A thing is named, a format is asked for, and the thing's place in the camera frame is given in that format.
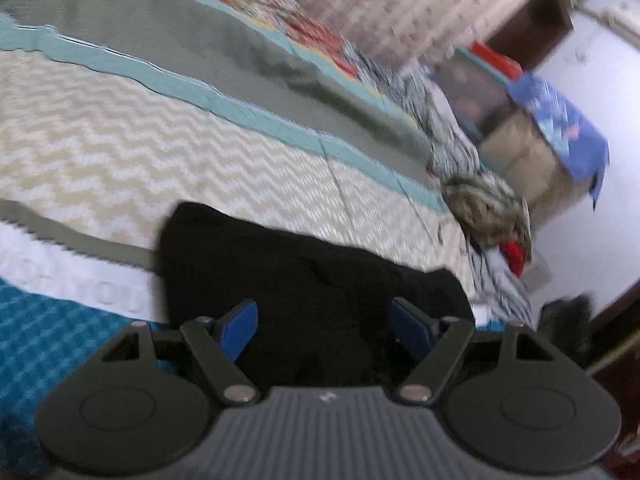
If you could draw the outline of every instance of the blue textured mat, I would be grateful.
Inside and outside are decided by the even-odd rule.
[[[47,471],[34,434],[38,403],[130,321],[0,280],[0,469]]]

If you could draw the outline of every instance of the bed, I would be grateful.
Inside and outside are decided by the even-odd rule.
[[[0,466],[37,472],[16,434],[44,392],[130,319],[165,322],[152,254],[180,200],[504,293],[425,171],[471,153],[450,108],[436,142],[341,41],[293,0],[0,0],[0,372],[27,381]]]

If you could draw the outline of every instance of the black garment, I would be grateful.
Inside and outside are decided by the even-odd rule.
[[[381,350],[396,296],[431,317],[473,320],[448,270],[425,274],[202,204],[178,205],[162,228],[156,257],[172,326],[221,317],[254,298],[258,331],[238,366],[261,390],[375,383],[372,372],[410,370],[415,363],[407,355]]]

